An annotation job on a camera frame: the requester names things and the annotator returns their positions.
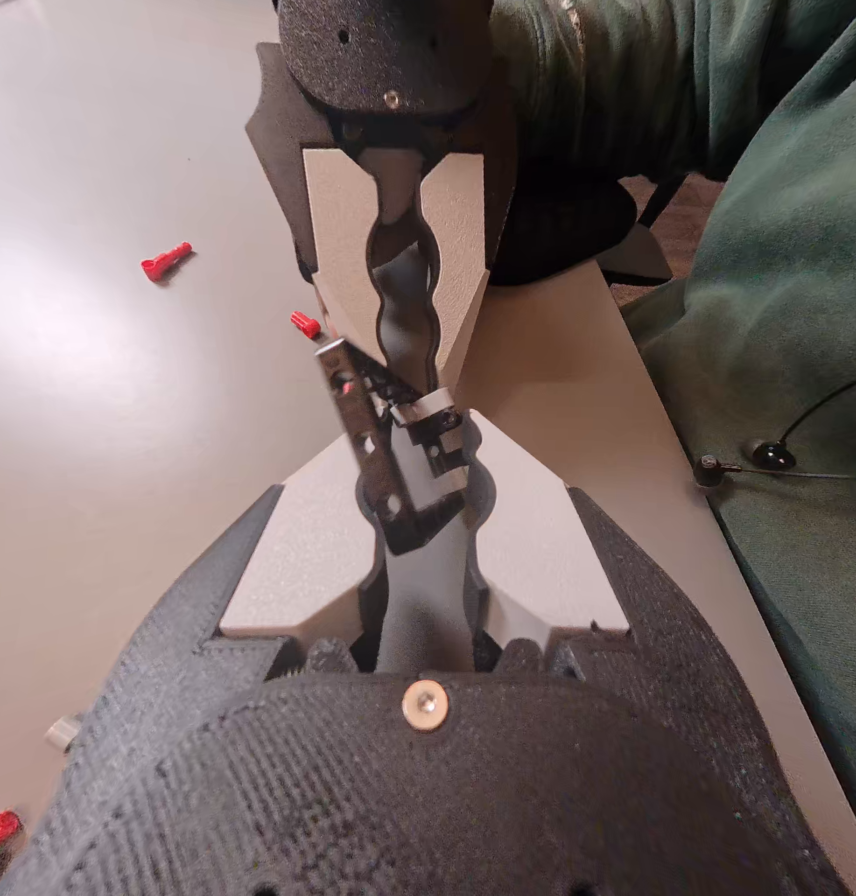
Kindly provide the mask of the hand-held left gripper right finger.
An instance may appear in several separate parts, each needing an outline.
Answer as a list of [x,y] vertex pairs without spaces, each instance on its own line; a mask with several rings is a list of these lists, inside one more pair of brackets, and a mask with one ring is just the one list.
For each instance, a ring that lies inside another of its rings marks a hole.
[[542,658],[572,639],[625,640],[631,625],[566,483],[475,409],[464,435],[478,636],[502,651],[529,641]]

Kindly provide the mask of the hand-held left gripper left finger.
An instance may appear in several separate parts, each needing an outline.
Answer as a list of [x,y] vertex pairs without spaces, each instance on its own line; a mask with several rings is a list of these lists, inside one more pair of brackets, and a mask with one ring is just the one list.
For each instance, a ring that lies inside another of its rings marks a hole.
[[384,565],[357,500],[360,470],[343,435],[284,483],[219,623],[228,639],[355,641]]

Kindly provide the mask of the black wired earphones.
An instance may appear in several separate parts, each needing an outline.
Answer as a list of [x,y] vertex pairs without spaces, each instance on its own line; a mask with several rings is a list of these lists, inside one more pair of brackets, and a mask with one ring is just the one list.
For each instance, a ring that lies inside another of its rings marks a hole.
[[716,489],[728,475],[778,476],[811,480],[837,480],[856,482],[856,474],[825,472],[799,472],[797,460],[789,450],[789,437],[818,411],[835,399],[856,388],[856,378],[824,395],[813,405],[804,409],[781,433],[778,439],[752,442],[745,450],[745,466],[732,462],[722,462],[712,454],[699,456],[692,465],[692,478],[697,487]]

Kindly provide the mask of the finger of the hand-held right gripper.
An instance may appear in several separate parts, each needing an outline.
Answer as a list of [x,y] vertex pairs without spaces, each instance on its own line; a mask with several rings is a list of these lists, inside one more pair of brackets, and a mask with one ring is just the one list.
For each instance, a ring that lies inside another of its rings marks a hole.
[[339,149],[306,148],[302,161],[318,265],[312,281],[330,330],[387,365],[368,257],[379,216],[376,181]]
[[434,368],[439,386],[455,392],[489,279],[484,155],[446,155],[422,180],[420,210],[437,256],[431,288],[437,321]]

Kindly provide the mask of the person's green sweatshirt torso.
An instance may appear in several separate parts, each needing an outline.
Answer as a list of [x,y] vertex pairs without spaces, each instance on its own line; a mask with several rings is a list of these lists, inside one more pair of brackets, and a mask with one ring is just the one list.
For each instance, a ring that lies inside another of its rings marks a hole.
[[[856,379],[856,84],[770,118],[691,278],[625,314],[689,454],[730,460]],[[710,496],[856,808],[856,480]]]

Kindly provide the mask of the person's right forearm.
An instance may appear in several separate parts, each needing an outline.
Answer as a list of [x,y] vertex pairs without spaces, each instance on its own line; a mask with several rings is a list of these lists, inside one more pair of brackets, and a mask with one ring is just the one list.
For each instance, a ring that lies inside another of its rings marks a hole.
[[725,180],[856,2],[495,2],[525,159],[613,179]]

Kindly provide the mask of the grey chair part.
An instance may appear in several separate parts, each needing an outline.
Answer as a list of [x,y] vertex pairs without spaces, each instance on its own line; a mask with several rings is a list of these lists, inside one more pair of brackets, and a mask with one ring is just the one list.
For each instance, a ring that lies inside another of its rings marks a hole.
[[640,223],[633,225],[621,243],[598,253],[594,260],[610,284],[657,286],[673,277],[655,236]]

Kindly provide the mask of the black lego frame assembly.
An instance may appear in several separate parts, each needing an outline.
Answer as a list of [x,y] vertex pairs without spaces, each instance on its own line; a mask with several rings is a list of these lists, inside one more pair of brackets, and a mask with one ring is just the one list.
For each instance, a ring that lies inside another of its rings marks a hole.
[[[354,450],[365,501],[389,552],[408,554],[426,546],[465,506],[462,413],[449,390],[424,395],[345,339],[321,338],[317,344],[315,357]],[[331,377],[336,371],[355,374],[356,388],[346,396],[333,391]],[[447,477],[436,501],[423,507],[414,502],[392,445],[392,427],[407,431],[434,479]]]

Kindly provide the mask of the long red lego pin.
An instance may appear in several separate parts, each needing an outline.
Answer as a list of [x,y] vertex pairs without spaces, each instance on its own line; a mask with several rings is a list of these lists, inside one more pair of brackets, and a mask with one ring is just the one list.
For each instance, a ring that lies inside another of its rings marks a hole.
[[183,241],[172,249],[157,254],[155,257],[142,260],[140,268],[149,281],[161,283],[171,276],[174,269],[184,263],[193,252],[191,243]]

